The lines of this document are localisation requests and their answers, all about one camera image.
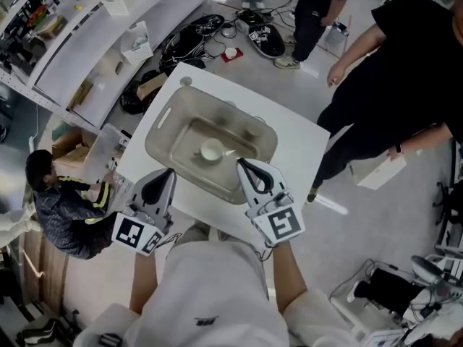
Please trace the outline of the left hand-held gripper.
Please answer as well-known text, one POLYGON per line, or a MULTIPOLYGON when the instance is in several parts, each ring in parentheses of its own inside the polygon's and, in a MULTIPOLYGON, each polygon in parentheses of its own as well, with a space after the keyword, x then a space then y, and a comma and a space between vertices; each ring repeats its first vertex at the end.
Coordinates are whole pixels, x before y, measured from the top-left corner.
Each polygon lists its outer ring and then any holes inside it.
POLYGON ((133 198, 116 214, 111 240, 142 255, 150 255, 172 226, 169 208, 177 184, 173 168, 153 171, 141 178, 133 198))

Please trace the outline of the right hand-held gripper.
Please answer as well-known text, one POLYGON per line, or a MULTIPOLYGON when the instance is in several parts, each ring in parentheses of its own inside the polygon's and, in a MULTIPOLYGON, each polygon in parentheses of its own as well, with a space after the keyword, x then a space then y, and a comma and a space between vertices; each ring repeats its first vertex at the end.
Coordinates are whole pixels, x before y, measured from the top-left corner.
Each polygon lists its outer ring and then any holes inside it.
POLYGON ((305 232, 302 211, 286 189, 280 170, 261 160, 240 158, 237 174, 250 206, 245 215, 267 248, 277 247, 305 232))

